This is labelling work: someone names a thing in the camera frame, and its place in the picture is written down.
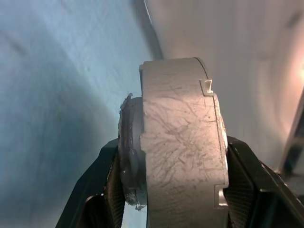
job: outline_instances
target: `gray plastic part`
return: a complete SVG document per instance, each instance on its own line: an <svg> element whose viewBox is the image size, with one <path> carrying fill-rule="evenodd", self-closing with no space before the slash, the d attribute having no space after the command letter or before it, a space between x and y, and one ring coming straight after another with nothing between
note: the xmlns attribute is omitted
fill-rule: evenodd
<svg viewBox="0 0 304 228"><path fill-rule="evenodd" d="M219 102L197 58L141 65L151 228L227 225L227 137Z"/></svg>

